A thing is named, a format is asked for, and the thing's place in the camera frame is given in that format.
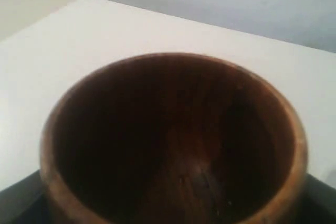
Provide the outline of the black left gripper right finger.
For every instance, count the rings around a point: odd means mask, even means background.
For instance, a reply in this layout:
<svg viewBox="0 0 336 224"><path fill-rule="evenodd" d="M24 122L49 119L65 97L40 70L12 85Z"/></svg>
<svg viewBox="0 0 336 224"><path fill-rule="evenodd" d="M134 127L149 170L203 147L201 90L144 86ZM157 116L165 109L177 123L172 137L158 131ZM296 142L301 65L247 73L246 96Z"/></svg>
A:
<svg viewBox="0 0 336 224"><path fill-rule="evenodd" d="M294 223L336 224L335 201L335 189L308 174Z"/></svg>

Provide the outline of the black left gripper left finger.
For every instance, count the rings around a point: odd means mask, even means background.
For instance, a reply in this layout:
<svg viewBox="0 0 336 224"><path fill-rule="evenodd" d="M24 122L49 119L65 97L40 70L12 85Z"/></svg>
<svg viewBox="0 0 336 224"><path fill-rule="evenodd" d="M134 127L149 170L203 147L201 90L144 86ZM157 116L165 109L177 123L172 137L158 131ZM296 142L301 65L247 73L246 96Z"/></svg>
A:
<svg viewBox="0 0 336 224"><path fill-rule="evenodd" d="M1 191L1 223L52 223L38 170Z"/></svg>

